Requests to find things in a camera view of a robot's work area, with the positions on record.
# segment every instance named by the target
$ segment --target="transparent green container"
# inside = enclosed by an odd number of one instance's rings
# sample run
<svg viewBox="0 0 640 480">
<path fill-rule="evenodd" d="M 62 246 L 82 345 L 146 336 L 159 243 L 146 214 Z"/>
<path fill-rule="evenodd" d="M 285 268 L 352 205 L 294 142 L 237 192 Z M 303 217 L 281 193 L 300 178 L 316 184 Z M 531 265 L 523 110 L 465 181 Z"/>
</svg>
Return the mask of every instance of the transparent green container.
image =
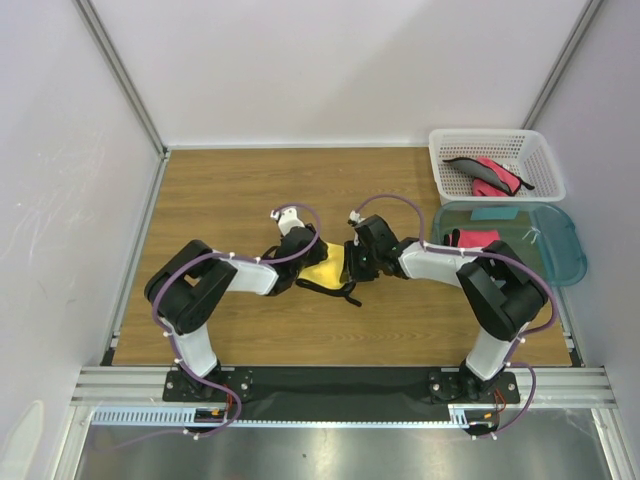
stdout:
<svg viewBox="0 0 640 480">
<path fill-rule="evenodd" d="M 573 285 L 587 272 L 575 225 L 554 205 L 450 202 L 433 219 L 431 242 L 442 245 L 444 236 L 455 228 L 497 230 L 500 239 L 551 285 Z"/>
</svg>

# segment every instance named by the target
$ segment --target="yellow fabric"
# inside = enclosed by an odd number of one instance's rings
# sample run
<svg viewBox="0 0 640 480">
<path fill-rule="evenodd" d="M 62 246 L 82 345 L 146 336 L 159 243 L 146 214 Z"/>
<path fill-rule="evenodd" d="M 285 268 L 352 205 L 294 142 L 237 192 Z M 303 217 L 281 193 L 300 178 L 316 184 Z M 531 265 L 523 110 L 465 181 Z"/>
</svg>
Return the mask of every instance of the yellow fabric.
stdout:
<svg viewBox="0 0 640 480">
<path fill-rule="evenodd" d="M 327 246 L 327 259 L 317 265 L 303 268 L 298 278 L 331 290 L 338 290 L 344 285 L 344 282 L 340 281 L 344 266 L 344 246 L 333 243 L 327 243 Z"/>
</svg>

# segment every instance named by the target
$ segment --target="white laundry basket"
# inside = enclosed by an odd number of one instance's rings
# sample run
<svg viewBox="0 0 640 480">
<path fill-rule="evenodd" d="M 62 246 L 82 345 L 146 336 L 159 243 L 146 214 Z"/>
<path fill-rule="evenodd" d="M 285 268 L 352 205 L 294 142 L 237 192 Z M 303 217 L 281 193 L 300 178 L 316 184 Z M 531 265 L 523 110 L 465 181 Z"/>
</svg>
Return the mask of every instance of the white laundry basket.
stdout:
<svg viewBox="0 0 640 480">
<path fill-rule="evenodd" d="M 429 135 L 433 175 L 442 205 L 452 201 L 559 202 L 566 191 L 560 170 L 544 137 L 532 130 L 439 129 Z M 489 157 L 534 185 L 520 189 L 515 197 L 474 197 L 473 179 L 446 164 L 456 157 Z"/>
</svg>

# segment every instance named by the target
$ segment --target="white wall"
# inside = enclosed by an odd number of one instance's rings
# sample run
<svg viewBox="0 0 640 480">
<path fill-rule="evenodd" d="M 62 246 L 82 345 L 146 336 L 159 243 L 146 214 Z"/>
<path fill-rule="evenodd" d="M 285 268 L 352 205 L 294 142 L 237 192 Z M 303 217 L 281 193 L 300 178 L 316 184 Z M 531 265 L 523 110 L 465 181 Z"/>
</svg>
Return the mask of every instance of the white wall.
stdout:
<svg viewBox="0 0 640 480">
<path fill-rule="evenodd" d="M 157 157 L 70 0 L 2 11 L 0 445 L 42 399 L 40 480 L 101 354 Z"/>
<path fill-rule="evenodd" d="M 170 145 L 518 127 L 584 0 L 95 0 Z"/>
<path fill-rule="evenodd" d="M 587 360 L 605 365 L 640 452 L 640 3 L 606 2 L 536 125 L 589 259 L 569 290 Z"/>
</svg>

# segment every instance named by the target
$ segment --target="wooden tabletop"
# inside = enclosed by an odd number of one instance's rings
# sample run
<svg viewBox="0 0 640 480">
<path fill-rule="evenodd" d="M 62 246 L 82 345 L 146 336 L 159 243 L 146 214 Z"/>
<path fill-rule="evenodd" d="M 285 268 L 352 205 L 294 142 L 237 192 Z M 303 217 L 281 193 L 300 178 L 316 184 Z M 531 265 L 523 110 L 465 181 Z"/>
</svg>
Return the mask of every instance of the wooden tabletop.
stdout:
<svg viewBox="0 0 640 480">
<path fill-rule="evenodd" d="M 188 241 L 259 255 L 279 242 L 269 218 L 286 202 L 312 205 L 324 241 L 353 238 L 349 212 L 378 193 L 416 201 L 430 222 L 440 207 L 425 148 L 175 151 L 160 190 L 116 350 L 116 365 L 170 363 L 167 340 L 151 320 L 146 282 Z M 417 236 L 418 217 L 395 200 L 377 213 L 398 238 Z M 311 217 L 303 214 L 305 221 Z M 478 322 L 461 289 L 427 280 L 381 277 L 358 284 L 343 299 L 292 287 L 278 297 L 225 295 L 209 320 L 209 335 L 224 364 L 457 365 L 473 346 Z M 536 319 L 544 323 L 545 307 Z M 522 345 L 516 361 L 569 365 L 560 325 Z"/>
</svg>

